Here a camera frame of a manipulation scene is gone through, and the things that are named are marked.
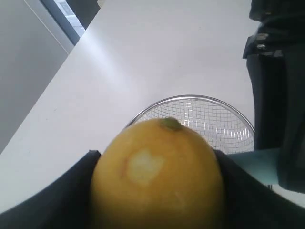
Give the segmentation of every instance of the white table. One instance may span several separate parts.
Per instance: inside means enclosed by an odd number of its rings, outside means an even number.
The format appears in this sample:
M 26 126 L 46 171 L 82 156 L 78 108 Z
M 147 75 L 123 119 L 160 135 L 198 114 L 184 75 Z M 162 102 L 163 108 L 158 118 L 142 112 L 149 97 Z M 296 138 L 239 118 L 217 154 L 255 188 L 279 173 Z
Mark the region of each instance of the white table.
M 254 123 L 249 10 L 250 0 L 107 0 L 0 155 L 0 212 L 102 152 L 158 100 L 207 95 Z

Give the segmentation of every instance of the wire mesh strainer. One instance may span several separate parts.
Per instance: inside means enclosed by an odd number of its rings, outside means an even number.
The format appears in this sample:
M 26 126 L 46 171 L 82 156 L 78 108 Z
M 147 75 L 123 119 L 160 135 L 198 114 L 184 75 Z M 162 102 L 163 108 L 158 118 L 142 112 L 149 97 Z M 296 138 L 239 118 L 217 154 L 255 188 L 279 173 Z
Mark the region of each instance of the wire mesh strainer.
M 254 128 L 250 122 L 229 104 L 207 96 L 181 95 L 161 100 L 140 112 L 128 125 L 165 117 L 176 118 L 226 154 L 254 149 Z

